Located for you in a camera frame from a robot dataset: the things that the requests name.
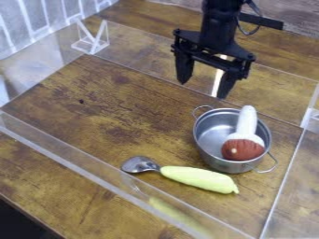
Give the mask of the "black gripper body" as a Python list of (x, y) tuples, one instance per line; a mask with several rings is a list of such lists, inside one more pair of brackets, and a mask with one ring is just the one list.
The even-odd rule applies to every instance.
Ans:
[(246, 51), (234, 41), (225, 50), (213, 49), (200, 44), (200, 32), (177, 29), (174, 31), (176, 43), (172, 51), (189, 54), (196, 62), (205, 63), (225, 72), (237, 72), (248, 78), (252, 64), (256, 61), (253, 53)]

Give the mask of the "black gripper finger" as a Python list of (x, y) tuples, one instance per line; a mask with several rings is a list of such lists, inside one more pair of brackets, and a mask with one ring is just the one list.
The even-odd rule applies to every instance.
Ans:
[(177, 56), (177, 73), (181, 84), (185, 84), (194, 73), (196, 60), (193, 57), (182, 51), (176, 52)]
[(242, 79), (242, 76), (237, 72), (226, 72), (222, 76), (220, 87), (217, 91), (217, 97), (226, 99), (232, 89), (236, 86), (236, 82)]

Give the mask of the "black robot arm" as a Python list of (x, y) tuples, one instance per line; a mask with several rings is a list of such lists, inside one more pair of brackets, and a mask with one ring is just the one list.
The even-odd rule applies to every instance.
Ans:
[(249, 77), (256, 56), (236, 42), (236, 31), (253, 35), (260, 28), (246, 32), (240, 25), (242, 6), (248, 4), (258, 15), (262, 15), (253, 0), (204, 0), (201, 31), (177, 29), (176, 43), (172, 45), (176, 54), (177, 73), (181, 84), (193, 74), (196, 62), (205, 63), (225, 72), (217, 97), (225, 99), (236, 82)]

